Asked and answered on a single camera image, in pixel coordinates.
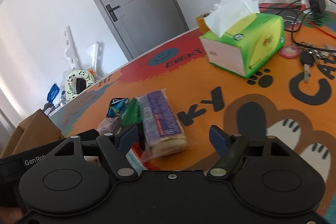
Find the person left hand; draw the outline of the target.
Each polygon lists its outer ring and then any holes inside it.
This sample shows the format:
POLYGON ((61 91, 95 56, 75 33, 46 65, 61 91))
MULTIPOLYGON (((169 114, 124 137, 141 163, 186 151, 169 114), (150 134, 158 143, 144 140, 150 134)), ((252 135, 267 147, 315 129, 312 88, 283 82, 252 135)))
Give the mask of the person left hand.
POLYGON ((23 217, 20 208, 2 207, 0 208, 1 221, 8 224, 17 223, 23 217))

